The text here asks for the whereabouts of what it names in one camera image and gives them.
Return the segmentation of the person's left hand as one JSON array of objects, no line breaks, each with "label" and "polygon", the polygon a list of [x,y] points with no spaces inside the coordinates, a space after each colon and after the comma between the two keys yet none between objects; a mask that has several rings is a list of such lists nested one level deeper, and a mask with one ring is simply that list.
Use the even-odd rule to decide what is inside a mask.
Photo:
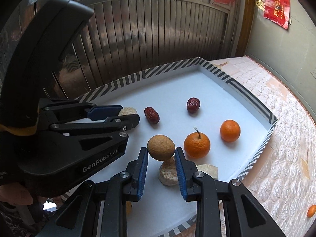
[{"label": "person's left hand", "polygon": [[33,203],[30,192],[19,183],[1,185],[0,197],[2,202],[11,205],[31,205]]}]

